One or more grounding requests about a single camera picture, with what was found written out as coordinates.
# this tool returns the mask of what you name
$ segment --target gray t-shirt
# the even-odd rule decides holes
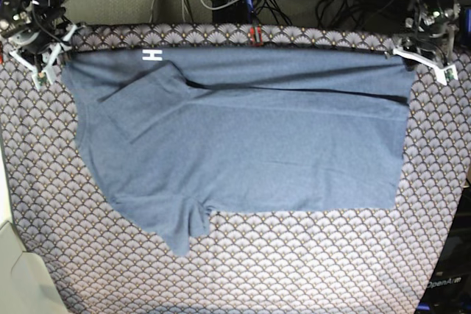
[[[76,141],[111,205],[175,254],[212,210],[390,208],[414,73],[313,49],[78,54],[63,72]]]

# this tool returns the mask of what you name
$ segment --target white label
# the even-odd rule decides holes
[[[142,54],[144,55],[142,60],[152,62],[161,62],[163,60],[163,58],[160,57],[160,55],[163,54],[163,51],[160,49],[143,49]]]

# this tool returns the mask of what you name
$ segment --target white bracket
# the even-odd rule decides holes
[[[78,29],[76,24],[72,24],[71,28],[67,32],[67,34],[63,37],[64,42],[69,42],[76,30]],[[57,80],[57,75],[54,72],[54,63],[57,60],[57,57],[61,52],[66,52],[70,51],[72,49],[71,46],[66,46],[63,43],[55,43],[51,44],[49,46],[50,53],[43,53],[43,62],[46,64],[43,67],[43,70],[41,72],[38,72],[38,69],[31,63],[29,63],[27,60],[25,60],[19,53],[18,50],[16,49],[15,51],[11,51],[10,55],[16,59],[20,64],[24,65],[26,68],[28,68],[31,71],[31,77],[32,81],[35,84],[36,90],[40,90],[41,88],[41,83],[39,81],[40,77],[46,76],[47,81],[49,81],[49,84],[54,84]]]
[[[458,80],[458,71],[456,70],[456,65],[451,64],[445,66],[444,68],[440,68],[437,63],[433,60],[423,57],[417,53],[413,53],[411,51],[405,51],[402,48],[394,48],[392,50],[393,55],[399,55],[402,58],[415,60],[416,62],[422,63],[429,68],[432,68],[435,71],[436,81],[440,84],[447,86],[448,82],[452,79]]]

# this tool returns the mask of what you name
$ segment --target t-shirt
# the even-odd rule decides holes
[[[63,72],[97,185],[177,255],[213,210],[393,207],[413,80],[396,57],[242,47],[97,51]]]

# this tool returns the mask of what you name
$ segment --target scalloped pattern fabric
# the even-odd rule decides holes
[[[84,28],[77,51],[249,44],[249,27]],[[264,26],[266,43],[384,51],[380,35]],[[413,313],[458,206],[471,149],[471,58],[444,87],[417,68],[393,210],[214,213],[208,237],[175,257],[105,201],[77,153],[77,111],[60,82],[37,92],[22,65],[0,70],[12,209],[72,313]]]

